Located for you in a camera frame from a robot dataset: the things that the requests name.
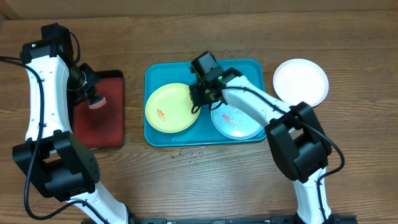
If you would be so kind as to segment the orange and green sponge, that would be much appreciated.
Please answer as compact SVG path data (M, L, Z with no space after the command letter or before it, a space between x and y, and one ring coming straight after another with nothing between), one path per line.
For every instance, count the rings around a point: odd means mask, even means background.
M89 99L89 109L96 110L106 104L106 98L104 96L94 96Z

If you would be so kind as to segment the green plastic plate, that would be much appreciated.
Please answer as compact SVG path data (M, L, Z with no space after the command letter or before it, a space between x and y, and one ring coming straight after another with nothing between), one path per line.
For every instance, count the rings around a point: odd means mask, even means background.
M192 113L189 86L170 83L156 89L146 101L148 123L162 133L178 133L189 128L198 118L200 109Z

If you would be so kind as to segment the white plastic plate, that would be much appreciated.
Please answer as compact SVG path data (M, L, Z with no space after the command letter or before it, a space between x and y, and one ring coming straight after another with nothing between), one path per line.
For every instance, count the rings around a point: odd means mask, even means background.
M311 107L319 105L327 96L329 81L316 63L294 58L280 64L274 72L272 84L284 102L297 105L302 101Z

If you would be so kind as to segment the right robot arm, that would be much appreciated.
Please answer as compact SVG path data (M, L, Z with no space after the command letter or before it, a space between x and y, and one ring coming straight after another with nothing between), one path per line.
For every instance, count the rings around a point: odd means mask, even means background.
M192 113L217 101L233 106L264 127L273 160L294 183L298 223L333 223L324 177L331 154L320 122L306 103L292 106L254 86L235 68L223 69L210 52L191 62Z

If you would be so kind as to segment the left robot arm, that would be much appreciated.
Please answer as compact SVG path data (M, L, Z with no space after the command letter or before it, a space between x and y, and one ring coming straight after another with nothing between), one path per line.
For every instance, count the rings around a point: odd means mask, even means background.
M42 26L42 38L23 45L18 66L30 84L30 120L25 142L12 149L14 162L26 176L25 189L35 187L64 207L76 206L95 223L135 223L127 205L117 201L100 181L95 155L72 132L73 108L89 101L101 106L100 81L80 63L76 36L57 23Z

